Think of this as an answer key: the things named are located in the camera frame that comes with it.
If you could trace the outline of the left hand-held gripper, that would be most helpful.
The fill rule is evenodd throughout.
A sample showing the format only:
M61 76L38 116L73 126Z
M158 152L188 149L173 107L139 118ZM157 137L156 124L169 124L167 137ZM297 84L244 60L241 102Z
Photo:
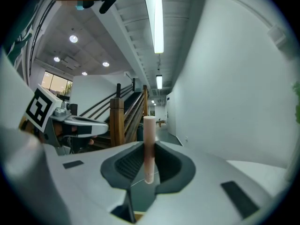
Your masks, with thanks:
M25 116L39 131L43 140L56 148L62 147L62 144L55 133L54 121L63 123L64 136L85 138L102 135L108 131L107 123L71 116L70 104L62 101L41 85L37 86Z

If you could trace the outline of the person's left hand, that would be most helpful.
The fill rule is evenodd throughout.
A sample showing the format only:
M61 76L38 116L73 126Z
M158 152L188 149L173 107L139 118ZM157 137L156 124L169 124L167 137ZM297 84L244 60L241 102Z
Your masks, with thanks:
M85 137L85 138L78 138L77 135L77 126L70 126L66 124L58 123L55 125L55 134L58 141L70 148L70 153L83 153L88 152L90 149L88 147L94 144L93 137Z

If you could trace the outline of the long ceiling light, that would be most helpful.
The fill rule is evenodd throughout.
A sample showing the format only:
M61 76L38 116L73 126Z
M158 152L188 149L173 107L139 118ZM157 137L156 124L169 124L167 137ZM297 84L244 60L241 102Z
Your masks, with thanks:
M164 52L164 23L163 23L163 3L162 0L145 0L154 53Z

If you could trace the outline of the wooden staircase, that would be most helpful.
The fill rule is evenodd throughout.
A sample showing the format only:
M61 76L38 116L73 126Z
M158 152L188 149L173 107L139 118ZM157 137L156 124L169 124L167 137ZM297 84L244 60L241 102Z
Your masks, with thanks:
M124 145L137 139L137 130L143 116L147 115L148 88L135 91L135 80L126 87L117 84L116 91L80 114L98 120L109 112L105 120L108 131L94 138L94 143L79 151L96 151Z

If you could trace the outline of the pink cylindrical tube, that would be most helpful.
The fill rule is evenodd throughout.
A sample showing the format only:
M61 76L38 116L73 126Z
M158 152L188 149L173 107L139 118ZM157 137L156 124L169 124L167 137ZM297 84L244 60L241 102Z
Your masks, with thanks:
M143 118L143 144L144 144L144 174L145 182L151 184L154 181L155 170L155 138L156 120L154 116Z

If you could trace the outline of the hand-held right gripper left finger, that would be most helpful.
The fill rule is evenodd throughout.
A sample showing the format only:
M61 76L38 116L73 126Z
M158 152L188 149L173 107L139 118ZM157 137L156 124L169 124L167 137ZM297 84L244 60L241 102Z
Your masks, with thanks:
M69 225L144 225L143 213L137 223L129 223L110 212L122 205L126 192L112 188L100 173L107 158L136 145L122 146L58 156L56 149L48 144L43 148L55 187L63 200Z

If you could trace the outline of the large window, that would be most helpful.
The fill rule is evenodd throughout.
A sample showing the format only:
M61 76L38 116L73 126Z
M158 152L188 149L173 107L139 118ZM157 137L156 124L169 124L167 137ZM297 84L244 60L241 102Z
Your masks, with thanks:
M45 72L41 86L55 95L70 96L72 81Z

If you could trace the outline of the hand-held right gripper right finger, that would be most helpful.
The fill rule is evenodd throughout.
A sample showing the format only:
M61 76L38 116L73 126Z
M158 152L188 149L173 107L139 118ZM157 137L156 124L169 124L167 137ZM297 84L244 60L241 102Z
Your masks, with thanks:
M271 196L222 158L157 142L160 183L145 225L256 225Z

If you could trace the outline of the white wall switch box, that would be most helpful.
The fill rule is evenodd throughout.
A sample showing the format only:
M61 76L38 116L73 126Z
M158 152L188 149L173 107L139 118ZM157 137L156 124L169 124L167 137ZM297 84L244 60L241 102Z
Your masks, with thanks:
M267 34L277 48L282 47L287 41L285 33L277 25L272 26Z

